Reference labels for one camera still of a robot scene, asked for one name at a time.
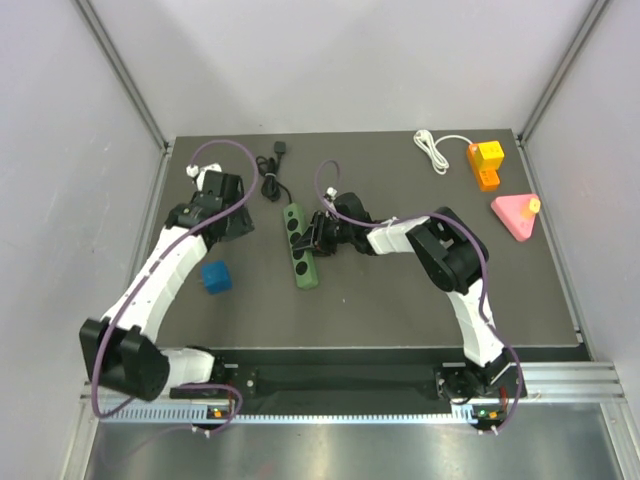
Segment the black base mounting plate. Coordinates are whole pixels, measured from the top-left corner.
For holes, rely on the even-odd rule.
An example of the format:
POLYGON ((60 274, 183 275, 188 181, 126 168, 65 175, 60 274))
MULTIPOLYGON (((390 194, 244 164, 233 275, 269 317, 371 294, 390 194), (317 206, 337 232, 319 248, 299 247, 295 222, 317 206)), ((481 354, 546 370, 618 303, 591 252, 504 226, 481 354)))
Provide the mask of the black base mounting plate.
POLYGON ((431 363, 236 363, 213 368, 202 382, 179 380, 165 390, 174 398, 204 396, 224 385, 236 388, 247 399, 276 393, 392 393, 416 394, 428 400, 496 398, 504 390, 515 395, 521 382, 517 367, 500 360, 495 366, 478 367, 470 362, 431 363))

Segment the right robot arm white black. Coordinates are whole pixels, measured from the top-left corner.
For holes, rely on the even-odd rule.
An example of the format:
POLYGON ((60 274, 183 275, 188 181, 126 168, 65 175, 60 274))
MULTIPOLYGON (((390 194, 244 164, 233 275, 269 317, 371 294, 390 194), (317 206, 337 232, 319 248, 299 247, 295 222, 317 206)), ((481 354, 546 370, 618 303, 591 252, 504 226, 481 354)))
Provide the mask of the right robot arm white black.
POLYGON ((450 208, 405 220, 375 220, 352 192, 329 189, 323 202, 326 208, 291 237, 294 255, 331 256, 342 244, 369 256, 415 255, 447 295, 463 338, 464 365, 435 371, 440 396, 458 405, 493 395, 505 402, 522 396, 520 362, 497 332, 489 305, 488 251, 450 208))

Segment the aluminium frame post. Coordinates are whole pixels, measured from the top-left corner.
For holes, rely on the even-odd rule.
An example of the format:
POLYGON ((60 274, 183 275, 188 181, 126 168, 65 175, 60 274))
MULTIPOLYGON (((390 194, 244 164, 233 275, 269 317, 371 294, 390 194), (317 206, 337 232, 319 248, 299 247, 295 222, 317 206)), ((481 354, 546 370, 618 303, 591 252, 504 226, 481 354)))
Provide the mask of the aluminium frame post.
POLYGON ((570 38, 557 65, 553 68, 548 81, 537 98, 531 113, 528 115, 524 126, 516 136, 518 144, 521 147, 525 147, 532 139, 533 134, 536 132, 553 100, 558 95, 571 69, 585 49, 589 39, 600 21, 604 18, 611 4, 611 0, 595 0, 589 3, 586 13, 579 22, 577 30, 570 38))
POLYGON ((78 11, 82 21, 104 55, 112 73, 150 135, 153 143, 162 153, 166 153, 169 149, 170 142, 152 114, 148 103, 144 99, 141 90, 93 3, 88 0, 72 0, 71 3, 78 11))

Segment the aluminium frame post left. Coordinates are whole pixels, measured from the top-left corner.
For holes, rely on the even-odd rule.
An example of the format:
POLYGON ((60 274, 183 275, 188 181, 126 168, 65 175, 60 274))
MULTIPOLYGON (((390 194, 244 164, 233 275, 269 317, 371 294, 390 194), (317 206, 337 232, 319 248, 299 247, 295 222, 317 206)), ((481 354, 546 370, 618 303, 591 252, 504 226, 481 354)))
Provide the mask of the aluminium frame post left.
POLYGON ((152 114, 148 103, 144 99, 141 90, 93 3, 88 0, 72 0, 71 3, 78 11, 82 21, 104 55, 112 73, 150 135, 153 143, 162 153, 166 153, 169 149, 170 142, 152 114))

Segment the green power strip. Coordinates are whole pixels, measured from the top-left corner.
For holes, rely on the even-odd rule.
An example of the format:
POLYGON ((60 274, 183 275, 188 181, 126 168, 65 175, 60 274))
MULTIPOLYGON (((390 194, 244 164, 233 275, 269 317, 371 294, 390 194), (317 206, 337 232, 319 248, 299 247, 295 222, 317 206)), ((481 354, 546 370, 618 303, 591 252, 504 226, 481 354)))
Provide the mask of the green power strip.
POLYGON ((302 290, 315 288, 319 279, 315 259, 307 246, 310 232, 304 210, 298 203, 290 203, 284 208, 283 216, 296 286, 302 290))

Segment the pink triangular socket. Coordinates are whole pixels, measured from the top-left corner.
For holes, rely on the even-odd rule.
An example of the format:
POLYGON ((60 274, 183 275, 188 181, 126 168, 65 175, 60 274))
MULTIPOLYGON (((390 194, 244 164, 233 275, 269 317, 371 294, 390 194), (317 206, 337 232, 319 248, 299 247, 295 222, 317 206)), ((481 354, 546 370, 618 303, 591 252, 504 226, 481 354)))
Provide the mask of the pink triangular socket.
POLYGON ((523 218, 521 215, 523 205, 532 196, 539 199, 536 194, 530 193, 499 196, 491 202, 493 212, 509 233, 519 242, 527 241, 531 237, 537 215, 539 214, 530 219, 523 218))

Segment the aluminium frame post right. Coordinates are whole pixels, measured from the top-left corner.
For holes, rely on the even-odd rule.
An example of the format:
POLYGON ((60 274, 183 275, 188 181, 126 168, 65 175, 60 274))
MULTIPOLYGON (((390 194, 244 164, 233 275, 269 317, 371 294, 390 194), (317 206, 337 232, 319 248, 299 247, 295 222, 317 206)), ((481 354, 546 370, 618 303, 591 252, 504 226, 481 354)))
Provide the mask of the aluminium frame post right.
POLYGON ((571 69, 585 49, 589 39, 600 21, 604 18, 611 4, 611 0, 595 0, 589 3, 586 13, 579 22, 577 30, 570 38, 557 65, 553 68, 548 81, 537 98, 531 113, 528 115, 524 126, 516 136, 518 144, 521 147, 525 147, 532 139, 533 134, 536 132, 553 100, 558 95, 571 69))

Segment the blue cube plug adapter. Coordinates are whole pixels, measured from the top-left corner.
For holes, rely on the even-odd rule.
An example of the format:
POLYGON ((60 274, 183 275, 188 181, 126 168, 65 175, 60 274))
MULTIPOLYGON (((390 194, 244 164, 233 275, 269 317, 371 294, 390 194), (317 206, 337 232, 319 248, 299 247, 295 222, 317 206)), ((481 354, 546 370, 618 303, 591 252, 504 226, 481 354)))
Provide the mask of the blue cube plug adapter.
POLYGON ((228 266, 222 260, 203 265, 200 276, 204 289, 210 295, 229 291, 233 287, 228 266))

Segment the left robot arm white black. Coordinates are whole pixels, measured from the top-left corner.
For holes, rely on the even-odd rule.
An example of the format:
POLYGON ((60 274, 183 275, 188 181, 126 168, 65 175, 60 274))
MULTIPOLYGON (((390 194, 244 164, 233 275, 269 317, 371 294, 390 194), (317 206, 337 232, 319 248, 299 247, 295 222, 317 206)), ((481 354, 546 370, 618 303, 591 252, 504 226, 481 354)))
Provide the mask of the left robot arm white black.
POLYGON ((205 396, 226 387, 225 370, 200 347, 162 350, 160 326, 191 271, 220 242, 253 231, 240 176, 219 165, 192 167, 196 190, 172 208, 149 258, 122 297, 99 320, 88 319, 79 339, 92 387, 152 401, 193 384, 205 396))

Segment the aluminium frame rail front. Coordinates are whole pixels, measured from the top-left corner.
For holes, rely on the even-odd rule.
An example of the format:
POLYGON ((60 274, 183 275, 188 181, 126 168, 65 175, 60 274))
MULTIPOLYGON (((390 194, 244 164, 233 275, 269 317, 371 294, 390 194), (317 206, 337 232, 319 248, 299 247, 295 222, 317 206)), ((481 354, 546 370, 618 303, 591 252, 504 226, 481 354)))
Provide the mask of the aluminium frame rail front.
MULTIPOLYGON (((623 398, 622 386, 613 366, 594 362, 525 362, 521 366, 524 380, 522 404, 599 403, 623 398)), ((428 400, 416 394, 392 393, 276 393, 266 398, 247 399, 239 390, 224 385, 211 395, 174 398, 164 391, 151 402, 130 401, 123 394, 102 389, 98 393, 99 408, 111 415, 134 402, 227 402, 244 400, 245 414, 404 414, 445 411, 450 406, 491 406, 501 409, 515 400, 505 402, 496 398, 474 398, 462 405, 450 401, 428 400)))

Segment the orange yellow cube socket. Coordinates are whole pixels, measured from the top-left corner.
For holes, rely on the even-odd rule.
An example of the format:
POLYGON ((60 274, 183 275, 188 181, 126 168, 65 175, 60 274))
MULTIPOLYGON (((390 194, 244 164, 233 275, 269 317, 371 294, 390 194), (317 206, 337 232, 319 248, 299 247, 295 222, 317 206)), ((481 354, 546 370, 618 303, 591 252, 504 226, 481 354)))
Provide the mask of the orange yellow cube socket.
POLYGON ((500 186, 498 170, 505 158, 500 142, 471 143, 467 148, 467 158, 479 189, 495 191, 500 186))

